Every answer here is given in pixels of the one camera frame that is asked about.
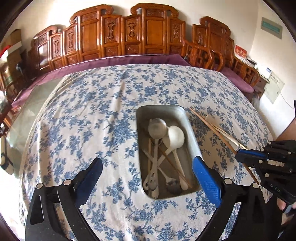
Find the person's right hand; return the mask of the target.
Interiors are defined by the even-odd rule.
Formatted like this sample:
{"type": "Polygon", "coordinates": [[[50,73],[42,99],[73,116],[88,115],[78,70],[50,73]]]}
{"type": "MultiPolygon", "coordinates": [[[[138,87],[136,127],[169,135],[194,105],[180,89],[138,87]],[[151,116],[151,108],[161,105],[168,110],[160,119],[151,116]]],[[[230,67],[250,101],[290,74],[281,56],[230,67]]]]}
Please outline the person's right hand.
{"type": "MultiPolygon", "coordinates": [[[[282,211],[282,212],[284,212],[285,210],[286,210],[286,203],[283,201],[283,200],[281,200],[280,198],[277,198],[277,206],[278,206],[278,208],[282,211]]],[[[296,203],[294,203],[293,205],[292,205],[292,209],[296,209],[296,203]]]]}

